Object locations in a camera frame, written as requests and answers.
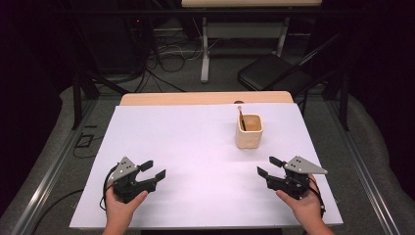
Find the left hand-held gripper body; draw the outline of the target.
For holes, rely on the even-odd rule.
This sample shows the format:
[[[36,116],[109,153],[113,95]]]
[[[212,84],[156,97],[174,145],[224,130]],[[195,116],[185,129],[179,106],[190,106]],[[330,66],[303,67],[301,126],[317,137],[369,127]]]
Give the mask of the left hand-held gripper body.
[[[141,192],[151,193],[157,188],[158,182],[154,177],[143,181],[136,180],[136,176],[140,172],[138,166],[139,164],[135,164],[128,157],[123,157],[110,177],[115,195],[125,204],[132,201]]]

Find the makeup brush with dark handle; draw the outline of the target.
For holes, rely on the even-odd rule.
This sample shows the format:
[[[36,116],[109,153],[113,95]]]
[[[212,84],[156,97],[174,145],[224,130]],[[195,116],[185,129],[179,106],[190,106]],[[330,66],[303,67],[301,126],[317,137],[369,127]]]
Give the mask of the makeup brush with dark handle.
[[[240,119],[240,123],[242,126],[242,130],[246,131],[246,125],[245,125],[245,121],[244,121],[244,115],[242,113],[242,106],[238,106],[238,111],[239,111],[239,119]]]

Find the black folding chair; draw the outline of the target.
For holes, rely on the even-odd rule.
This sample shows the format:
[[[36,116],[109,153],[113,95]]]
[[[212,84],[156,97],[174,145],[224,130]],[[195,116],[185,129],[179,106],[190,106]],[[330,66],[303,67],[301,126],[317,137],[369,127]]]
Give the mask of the black folding chair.
[[[295,64],[276,55],[266,55],[239,70],[237,81],[251,91],[287,91],[295,98],[335,73],[331,70],[317,77],[302,69],[341,37],[340,33],[336,34]]]

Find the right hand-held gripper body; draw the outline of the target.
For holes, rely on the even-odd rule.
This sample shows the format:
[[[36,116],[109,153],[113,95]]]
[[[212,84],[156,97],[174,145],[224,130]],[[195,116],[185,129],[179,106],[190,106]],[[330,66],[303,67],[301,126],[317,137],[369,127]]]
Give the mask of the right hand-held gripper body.
[[[268,174],[267,187],[274,191],[282,190],[290,197],[299,199],[309,188],[309,174],[327,174],[323,167],[300,156],[293,157],[282,167],[286,174],[283,178]]]

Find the beige square ceramic cup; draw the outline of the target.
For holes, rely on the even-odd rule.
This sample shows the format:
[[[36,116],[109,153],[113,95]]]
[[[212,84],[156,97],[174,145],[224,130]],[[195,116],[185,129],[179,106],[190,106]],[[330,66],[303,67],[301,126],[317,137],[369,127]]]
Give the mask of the beige square ceramic cup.
[[[260,115],[247,114],[237,119],[236,145],[240,149],[256,149],[263,132]]]

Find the white board sheet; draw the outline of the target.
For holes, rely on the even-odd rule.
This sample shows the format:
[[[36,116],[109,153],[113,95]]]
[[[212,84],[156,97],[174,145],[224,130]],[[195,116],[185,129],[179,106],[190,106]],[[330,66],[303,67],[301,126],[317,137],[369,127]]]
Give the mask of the white board sheet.
[[[260,115],[263,132],[256,149],[236,145],[238,106],[243,115]],[[150,229],[271,228],[297,225],[291,210],[257,174],[262,167],[282,176],[270,157],[289,161],[319,159],[297,105],[289,103],[194,106],[118,106],[95,158],[70,222],[99,229],[100,208],[109,170],[123,157],[140,165],[143,180],[166,170],[134,214],[132,227]]]

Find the black metal stand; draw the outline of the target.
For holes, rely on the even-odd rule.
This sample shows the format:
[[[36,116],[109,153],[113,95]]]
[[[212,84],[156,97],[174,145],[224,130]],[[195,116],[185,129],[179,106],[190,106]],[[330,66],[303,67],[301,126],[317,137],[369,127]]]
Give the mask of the black metal stand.
[[[84,93],[88,99],[96,100],[101,96],[95,81],[104,84],[108,88],[120,95],[125,95],[128,91],[115,83],[103,78],[92,71],[78,70],[72,80],[73,110],[74,121],[73,129],[77,129],[83,119],[81,93]]]
[[[322,96],[325,101],[334,101],[336,97],[339,101],[339,121],[345,131],[349,131],[347,124],[348,107],[348,86],[349,77],[343,70],[333,70],[326,75],[327,85],[323,90]]]

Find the white-legged wooden desk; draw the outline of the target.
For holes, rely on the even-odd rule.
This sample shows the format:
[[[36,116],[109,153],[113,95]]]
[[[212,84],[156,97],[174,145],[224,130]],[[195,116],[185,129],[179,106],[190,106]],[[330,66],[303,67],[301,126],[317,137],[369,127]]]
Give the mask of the white-legged wooden desk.
[[[292,9],[294,7],[320,7],[323,0],[182,0],[185,8],[206,9],[248,9],[253,7],[271,8],[282,7]],[[203,63],[201,70],[201,83],[208,83],[209,73],[209,44],[211,38],[249,38],[248,30],[255,33],[255,38],[275,38],[278,40],[274,55],[280,56],[283,51],[285,39],[288,33],[290,19],[288,17],[277,23],[213,23],[206,17],[202,19],[203,33],[202,52]]]

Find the dark computer tower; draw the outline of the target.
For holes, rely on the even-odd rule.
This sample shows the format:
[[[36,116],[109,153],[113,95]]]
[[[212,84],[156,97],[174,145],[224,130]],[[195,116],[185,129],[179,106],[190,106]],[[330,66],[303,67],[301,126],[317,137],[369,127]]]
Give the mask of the dark computer tower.
[[[100,68],[108,73],[140,73],[142,53],[134,43],[123,18],[102,18],[97,26],[97,56]]]

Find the aluminium floor rail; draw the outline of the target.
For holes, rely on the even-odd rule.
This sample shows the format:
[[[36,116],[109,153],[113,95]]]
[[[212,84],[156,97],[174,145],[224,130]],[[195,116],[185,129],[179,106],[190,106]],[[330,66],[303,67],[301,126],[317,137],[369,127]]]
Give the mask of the aluminium floor rail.
[[[76,138],[80,135],[82,130],[82,125],[85,124],[87,119],[91,116],[96,104],[97,100],[85,102],[85,107],[82,111],[83,119],[80,121],[78,127],[69,133],[64,146],[59,152],[59,155],[50,164],[50,167],[46,171],[46,174],[39,186],[34,191],[33,196],[28,202],[14,230],[11,232],[11,235],[28,235],[33,231],[37,217],[40,215],[44,204],[52,192],[54,185],[56,184],[59,175],[61,174],[69,158],[69,149],[74,146]]]
[[[367,195],[371,207],[373,208],[374,213],[385,232],[385,235],[401,235],[383,196],[381,195],[375,181],[370,175],[370,172],[358,151],[358,148],[351,134],[345,130],[340,121],[340,111],[337,108],[336,103],[333,101],[327,101],[326,107],[330,112],[330,116],[334,120],[334,123],[346,145],[349,156],[351,157],[351,164],[355,168],[356,174],[362,184],[365,194]]]

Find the person's left hand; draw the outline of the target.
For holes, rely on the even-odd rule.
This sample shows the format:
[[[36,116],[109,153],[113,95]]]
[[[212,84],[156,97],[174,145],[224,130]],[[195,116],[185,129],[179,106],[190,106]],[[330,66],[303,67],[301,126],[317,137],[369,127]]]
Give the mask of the person's left hand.
[[[134,212],[145,201],[147,196],[148,192],[143,191],[132,201],[125,204],[117,199],[113,186],[110,186],[106,192],[107,222],[103,235],[123,235],[133,218]]]

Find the black horizontal frame bar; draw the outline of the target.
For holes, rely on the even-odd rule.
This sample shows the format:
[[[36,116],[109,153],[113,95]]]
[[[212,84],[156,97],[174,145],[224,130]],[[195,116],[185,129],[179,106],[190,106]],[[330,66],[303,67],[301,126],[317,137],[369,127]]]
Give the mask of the black horizontal frame bar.
[[[139,16],[139,17],[211,17],[211,16],[279,16],[279,17],[355,17],[365,15],[362,10],[321,10],[321,9],[190,9],[190,10],[121,10],[121,11],[81,11],[55,10],[56,14],[67,16]]]

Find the person's right hand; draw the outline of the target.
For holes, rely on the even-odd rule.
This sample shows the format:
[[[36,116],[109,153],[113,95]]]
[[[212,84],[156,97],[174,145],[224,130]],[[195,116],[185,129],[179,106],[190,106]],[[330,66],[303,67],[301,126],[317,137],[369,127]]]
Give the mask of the person's right hand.
[[[330,228],[321,216],[321,204],[312,192],[306,192],[300,200],[296,200],[284,191],[277,190],[276,195],[292,210],[295,218],[308,235],[329,235]]]

